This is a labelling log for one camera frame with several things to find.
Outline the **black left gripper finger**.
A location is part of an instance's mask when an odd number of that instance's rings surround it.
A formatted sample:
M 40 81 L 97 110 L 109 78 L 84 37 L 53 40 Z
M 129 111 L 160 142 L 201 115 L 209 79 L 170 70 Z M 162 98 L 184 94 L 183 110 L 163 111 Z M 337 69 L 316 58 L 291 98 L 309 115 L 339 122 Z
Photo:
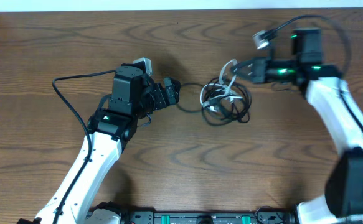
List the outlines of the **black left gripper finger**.
M 175 84 L 166 85 L 164 91 L 164 100 L 167 105 L 175 105 L 179 102 L 179 89 Z
M 170 77 L 164 79 L 164 84 L 166 89 L 173 90 L 174 92 L 179 92 L 181 89 L 180 82 Z

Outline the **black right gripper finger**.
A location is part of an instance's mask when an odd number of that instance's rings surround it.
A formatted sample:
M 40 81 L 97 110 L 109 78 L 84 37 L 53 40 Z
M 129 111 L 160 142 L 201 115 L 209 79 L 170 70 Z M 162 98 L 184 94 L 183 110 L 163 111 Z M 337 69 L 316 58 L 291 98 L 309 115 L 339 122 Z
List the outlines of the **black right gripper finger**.
M 233 71 L 232 72 L 234 75 L 236 75 L 237 77 L 247 80 L 249 82 L 251 82 L 253 80 L 252 78 L 252 72 L 241 72 L 239 70 Z
M 239 62 L 237 63 L 236 65 L 234 65 L 233 67 L 231 67 L 231 71 L 232 72 L 236 72 L 237 70 L 243 68 L 243 67 L 246 67 L 246 66 L 251 66 L 253 64 L 253 60 L 246 60 L 246 61 L 243 61 L 243 62 Z

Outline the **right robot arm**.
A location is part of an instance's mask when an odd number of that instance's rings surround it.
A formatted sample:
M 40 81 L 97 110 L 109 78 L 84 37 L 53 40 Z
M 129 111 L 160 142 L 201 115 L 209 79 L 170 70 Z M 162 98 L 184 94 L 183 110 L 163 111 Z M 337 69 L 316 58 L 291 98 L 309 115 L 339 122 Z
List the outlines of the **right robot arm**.
M 363 223 L 363 113 L 340 69 L 323 62 L 320 29 L 295 29 L 291 40 L 291 60 L 257 57 L 230 69 L 254 84 L 297 86 L 320 115 L 339 154 L 324 194 L 295 205 L 284 222 Z

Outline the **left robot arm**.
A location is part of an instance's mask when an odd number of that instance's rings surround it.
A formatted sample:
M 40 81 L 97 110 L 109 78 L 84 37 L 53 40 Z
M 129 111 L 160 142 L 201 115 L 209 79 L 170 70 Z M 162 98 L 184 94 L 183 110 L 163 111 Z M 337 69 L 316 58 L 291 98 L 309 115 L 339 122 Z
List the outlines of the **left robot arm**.
M 112 93 L 102 97 L 84 122 L 69 101 L 60 99 L 82 125 L 85 137 L 78 156 L 56 193 L 35 218 L 36 223 L 121 223 L 111 208 L 91 209 L 105 176 L 134 136 L 139 119 L 179 102 L 181 84 L 173 78 L 156 83 L 150 60 L 141 58 L 111 70 Z

